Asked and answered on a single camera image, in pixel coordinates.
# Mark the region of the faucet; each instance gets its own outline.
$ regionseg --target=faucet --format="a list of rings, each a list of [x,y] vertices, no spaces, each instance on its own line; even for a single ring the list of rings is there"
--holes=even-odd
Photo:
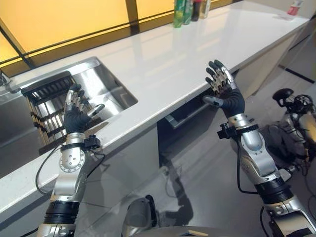
[[[8,85],[11,79],[0,69],[0,86]]]

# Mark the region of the green bottle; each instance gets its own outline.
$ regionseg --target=green bottle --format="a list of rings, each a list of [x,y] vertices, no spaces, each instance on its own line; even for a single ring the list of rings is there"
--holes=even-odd
[[[179,28],[183,23],[185,0],[174,0],[173,27]]]
[[[193,0],[186,0],[183,13],[183,24],[188,25],[191,22],[193,11]]]

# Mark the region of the window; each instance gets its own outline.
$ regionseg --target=window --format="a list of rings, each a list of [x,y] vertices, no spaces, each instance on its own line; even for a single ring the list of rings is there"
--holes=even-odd
[[[211,9],[232,2],[212,0]],[[170,23],[173,4],[174,0],[1,1],[0,69],[13,76]]]

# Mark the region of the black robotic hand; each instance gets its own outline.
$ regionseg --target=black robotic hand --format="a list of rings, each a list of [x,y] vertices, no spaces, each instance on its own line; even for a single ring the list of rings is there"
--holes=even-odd
[[[213,95],[204,96],[203,101],[222,108],[227,118],[244,113],[245,100],[233,76],[218,60],[208,64],[210,68],[206,68],[206,71],[211,78],[207,77],[205,80],[210,84]]]
[[[81,90],[80,84],[70,86],[65,101],[64,127],[67,134],[74,132],[84,132],[84,127],[87,123],[99,113],[105,106],[97,105],[88,113],[82,110],[88,103],[87,99],[83,98],[84,90]]]

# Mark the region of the black bracket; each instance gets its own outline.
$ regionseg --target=black bracket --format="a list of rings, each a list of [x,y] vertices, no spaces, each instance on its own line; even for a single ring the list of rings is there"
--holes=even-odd
[[[100,146],[101,142],[95,135],[89,135],[89,137],[84,140],[84,148],[87,150],[97,149]]]
[[[246,127],[246,128],[238,129],[238,130],[236,130],[236,128],[234,126],[228,127],[227,123],[223,123],[220,126],[222,127],[222,130],[217,132],[219,139],[235,138],[235,137],[242,135],[245,132],[251,132],[251,131],[259,128],[259,126],[257,124]]]

